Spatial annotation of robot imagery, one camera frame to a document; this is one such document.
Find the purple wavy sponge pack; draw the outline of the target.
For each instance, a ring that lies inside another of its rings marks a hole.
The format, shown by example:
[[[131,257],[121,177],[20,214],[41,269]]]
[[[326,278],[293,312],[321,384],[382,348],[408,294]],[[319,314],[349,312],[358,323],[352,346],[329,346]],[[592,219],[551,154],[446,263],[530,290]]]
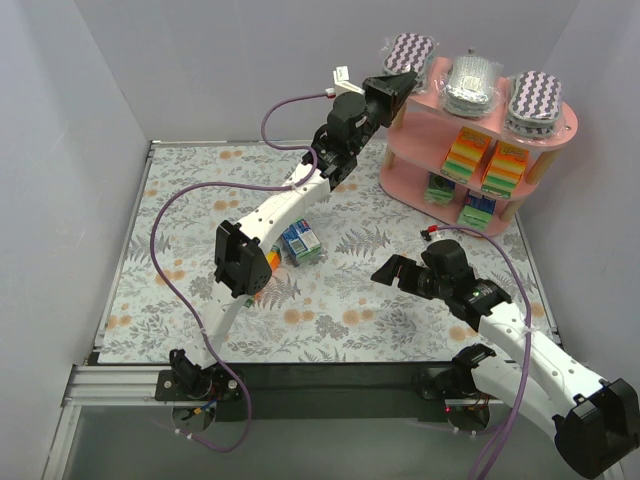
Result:
[[[562,116],[562,92],[561,81],[543,71],[529,70],[512,77],[505,128],[531,139],[555,135]]]
[[[409,71],[416,73],[414,94],[424,93],[432,71],[438,43],[431,36],[401,33],[387,40],[382,52],[382,74],[399,75]]]

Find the silver scrubber sponge pack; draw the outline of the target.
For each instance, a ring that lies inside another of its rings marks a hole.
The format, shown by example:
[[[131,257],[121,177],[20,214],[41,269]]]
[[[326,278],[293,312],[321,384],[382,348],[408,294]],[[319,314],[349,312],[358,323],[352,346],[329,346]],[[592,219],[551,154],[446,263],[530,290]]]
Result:
[[[474,50],[455,57],[436,83],[440,107],[462,118],[488,115],[500,100],[498,84],[502,70],[502,64]]]

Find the green blue sponge pack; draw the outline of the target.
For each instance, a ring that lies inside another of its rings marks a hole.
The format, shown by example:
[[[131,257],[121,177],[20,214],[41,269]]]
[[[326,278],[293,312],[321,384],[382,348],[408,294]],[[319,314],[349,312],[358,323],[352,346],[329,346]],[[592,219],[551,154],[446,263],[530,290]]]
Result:
[[[462,202],[457,224],[485,231],[492,221],[495,208],[495,199],[468,190]]]
[[[440,206],[451,203],[455,193],[456,184],[443,176],[430,172],[424,192],[424,200]]]
[[[315,259],[322,250],[320,240],[303,218],[297,219],[283,231],[281,241],[295,266]]]

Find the orange boxed sponge pack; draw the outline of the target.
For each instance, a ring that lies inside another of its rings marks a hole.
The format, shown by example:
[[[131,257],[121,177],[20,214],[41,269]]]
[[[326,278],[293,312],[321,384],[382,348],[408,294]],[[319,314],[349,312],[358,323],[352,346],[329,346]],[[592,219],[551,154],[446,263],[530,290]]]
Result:
[[[447,177],[467,183],[491,144],[492,138],[484,133],[462,127],[440,168]]]
[[[279,246],[274,244],[271,247],[266,258],[271,268],[271,272],[275,272],[282,261],[282,254]],[[252,297],[250,297],[248,300],[245,301],[244,306],[247,308],[251,307],[259,298],[259,296],[260,296],[260,292],[256,293],[255,295],[253,295]]]
[[[483,173],[481,190],[510,198],[526,171],[528,159],[528,150],[498,140]]]

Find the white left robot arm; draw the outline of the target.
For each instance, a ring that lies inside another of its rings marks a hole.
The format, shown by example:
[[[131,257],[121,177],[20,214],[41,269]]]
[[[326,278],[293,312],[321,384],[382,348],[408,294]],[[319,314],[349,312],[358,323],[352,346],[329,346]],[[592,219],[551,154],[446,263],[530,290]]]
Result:
[[[413,71],[369,77],[361,87],[337,84],[326,122],[284,184],[270,188],[270,197],[240,220],[219,224],[212,298],[197,319],[200,334],[170,354],[174,381],[187,396],[210,393],[213,380],[206,370],[216,364],[216,352],[241,307],[269,282],[267,255],[278,237],[349,176],[358,154],[379,128],[391,126],[416,84]]]

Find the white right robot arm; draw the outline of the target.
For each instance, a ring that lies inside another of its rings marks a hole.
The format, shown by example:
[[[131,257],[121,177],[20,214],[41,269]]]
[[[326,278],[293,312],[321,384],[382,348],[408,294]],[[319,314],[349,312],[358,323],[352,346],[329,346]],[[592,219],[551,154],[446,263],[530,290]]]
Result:
[[[495,282],[476,277],[460,244],[430,244],[423,261],[391,256],[371,277],[424,299],[503,350],[473,345],[454,359],[470,386],[501,400],[538,426],[579,475],[595,479],[639,447],[639,400],[625,380],[608,381],[581,365],[544,334]]]

